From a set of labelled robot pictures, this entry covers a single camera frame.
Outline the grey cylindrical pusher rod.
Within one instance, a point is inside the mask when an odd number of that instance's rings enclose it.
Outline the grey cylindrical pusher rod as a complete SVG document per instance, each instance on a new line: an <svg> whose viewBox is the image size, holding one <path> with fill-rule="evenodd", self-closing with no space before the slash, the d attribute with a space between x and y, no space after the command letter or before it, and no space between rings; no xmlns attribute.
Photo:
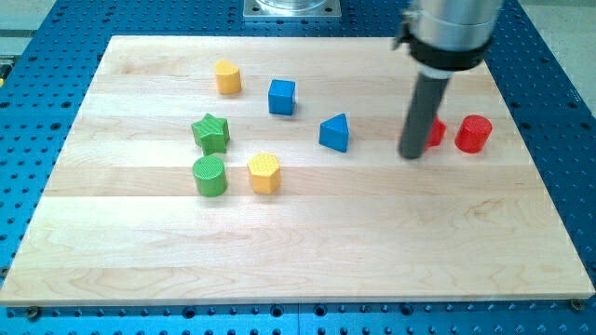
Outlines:
<svg viewBox="0 0 596 335"><path fill-rule="evenodd" d="M398 146L406 159L417 159L425 151L431 129L449 78L434 78L420 73L405 118Z"/></svg>

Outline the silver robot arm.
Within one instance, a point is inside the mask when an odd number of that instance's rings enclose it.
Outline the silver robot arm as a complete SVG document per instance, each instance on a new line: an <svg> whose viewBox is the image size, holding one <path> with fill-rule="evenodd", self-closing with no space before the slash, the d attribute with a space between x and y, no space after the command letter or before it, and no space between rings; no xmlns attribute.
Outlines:
<svg viewBox="0 0 596 335"><path fill-rule="evenodd" d="M413 0L400 13L392 48L407 45L418 64L398 145L401 157L422 156L451 77L483 62L502 6L502 0Z"/></svg>

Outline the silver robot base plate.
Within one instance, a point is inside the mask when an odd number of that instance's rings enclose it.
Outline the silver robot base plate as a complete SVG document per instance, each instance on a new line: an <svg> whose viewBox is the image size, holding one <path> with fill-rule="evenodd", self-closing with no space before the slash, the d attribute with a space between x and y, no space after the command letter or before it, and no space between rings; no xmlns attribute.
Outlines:
<svg viewBox="0 0 596 335"><path fill-rule="evenodd" d="M243 17L251 20L339 18L340 0L244 0Z"/></svg>

